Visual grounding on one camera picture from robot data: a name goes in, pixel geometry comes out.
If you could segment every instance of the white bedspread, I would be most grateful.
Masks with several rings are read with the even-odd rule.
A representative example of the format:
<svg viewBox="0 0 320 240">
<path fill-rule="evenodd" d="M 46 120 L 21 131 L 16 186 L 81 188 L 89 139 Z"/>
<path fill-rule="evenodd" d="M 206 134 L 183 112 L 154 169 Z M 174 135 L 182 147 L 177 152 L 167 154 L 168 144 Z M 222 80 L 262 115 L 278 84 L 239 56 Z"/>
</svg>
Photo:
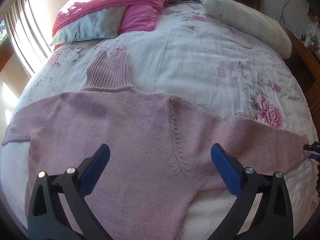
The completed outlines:
<svg viewBox="0 0 320 240">
<path fill-rule="evenodd" d="M 246 115 L 306 134 L 310 142 L 317 140 L 302 90 L 281 57 L 262 41 L 205 15 L 203 5 L 196 3 L 165 9 L 153 32 L 63 45 L 30 82 L 15 112 L 41 98 L 80 90 L 86 82 L 86 69 L 100 50 L 109 54 L 125 51 L 131 81 L 142 91 L 176 94 L 222 119 Z M 29 142 L 8 143 L 0 163 L 2 189 L 24 226 L 28 148 Z M 295 234 L 316 207 L 316 174 L 316 162 L 306 159 L 284 176 Z M 227 190 L 198 194 L 190 204 L 180 239 L 207 239 L 235 199 Z M 258 200 L 242 230 L 250 226 Z"/>
</svg>

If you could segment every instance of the metal screw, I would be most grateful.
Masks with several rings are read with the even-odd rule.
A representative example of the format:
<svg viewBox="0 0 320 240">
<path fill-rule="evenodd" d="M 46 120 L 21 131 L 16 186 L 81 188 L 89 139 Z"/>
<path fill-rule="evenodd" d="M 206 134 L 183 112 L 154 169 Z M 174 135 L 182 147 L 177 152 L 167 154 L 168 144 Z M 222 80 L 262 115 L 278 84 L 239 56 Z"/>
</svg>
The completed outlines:
<svg viewBox="0 0 320 240">
<path fill-rule="evenodd" d="M 75 173 L 75 171 L 76 171 L 76 168 L 75 168 L 75 167 L 69 167 L 69 168 L 67 168 L 67 173 L 68 173 L 68 174 Z"/>
<path fill-rule="evenodd" d="M 252 174 L 252 173 L 254 173 L 254 169 L 251 168 L 251 167 L 246 167 L 245 168 L 245 172 L 248 173 L 248 174 Z"/>
<path fill-rule="evenodd" d="M 282 178 L 282 173 L 281 172 L 276 172 L 276 177 L 281 179 Z"/>
<path fill-rule="evenodd" d="M 39 178 L 43 178 L 44 176 L 45 176 L 45 172 L 44 171 L 39 172 L 39 174 L 38 174 Z"/>
</svg>

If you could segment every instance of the tree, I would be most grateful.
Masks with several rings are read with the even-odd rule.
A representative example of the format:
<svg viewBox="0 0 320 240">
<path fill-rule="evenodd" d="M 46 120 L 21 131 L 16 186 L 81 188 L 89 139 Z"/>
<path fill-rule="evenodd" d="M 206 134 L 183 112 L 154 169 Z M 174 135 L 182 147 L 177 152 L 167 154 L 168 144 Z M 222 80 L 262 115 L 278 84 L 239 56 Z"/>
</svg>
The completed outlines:
<svg viewBox="0 0 320 240">
<path fill-rule="evenodd" d="M 5 28 L 4 21 L 0 23 L 0 44 L 8 37 L 7 30 Z"/>
</svg>

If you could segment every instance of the turtleneck collar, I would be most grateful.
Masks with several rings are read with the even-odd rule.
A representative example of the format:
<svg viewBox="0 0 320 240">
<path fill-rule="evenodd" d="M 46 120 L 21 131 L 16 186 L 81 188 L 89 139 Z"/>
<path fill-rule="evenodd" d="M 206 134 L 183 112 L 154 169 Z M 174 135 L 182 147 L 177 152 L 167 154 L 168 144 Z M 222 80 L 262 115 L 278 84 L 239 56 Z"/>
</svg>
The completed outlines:
<svg viewBox="0 0 320 240">
<path fill-rule="evenodd" d="M 94 87 L 118 89 L 126 86 L 132 84 L 125 52 L 115 57 L 107 57 L 106 51 L 100 52 L 87 69 L 87 84 L 84 90 Z"/>
</svg>

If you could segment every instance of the knit fabric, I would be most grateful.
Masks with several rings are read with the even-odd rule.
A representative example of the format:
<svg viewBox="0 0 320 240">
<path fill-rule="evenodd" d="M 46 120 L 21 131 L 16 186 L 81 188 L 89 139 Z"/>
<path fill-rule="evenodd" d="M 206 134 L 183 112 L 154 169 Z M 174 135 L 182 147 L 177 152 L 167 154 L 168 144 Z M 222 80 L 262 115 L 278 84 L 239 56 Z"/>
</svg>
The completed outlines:
<svg viewBox="0 0 320 240">
<path fill-rule="evenodd" d="M 26 212 L 39 171 L 63 173 L 109 145 L 110 161 L 85 201 L 115 240 L 176 239 L 195 194 L 225 188 L 210 158 L 214 143 L 266 175 L 294 168 L 308 143 L 242 116 L 222 121 L 177 96 L 141 92 L 130 83 L 124 52 L 99 53 L 82 91 L 19 110 L 3 144 L 27 140 Z"/>
</svg>

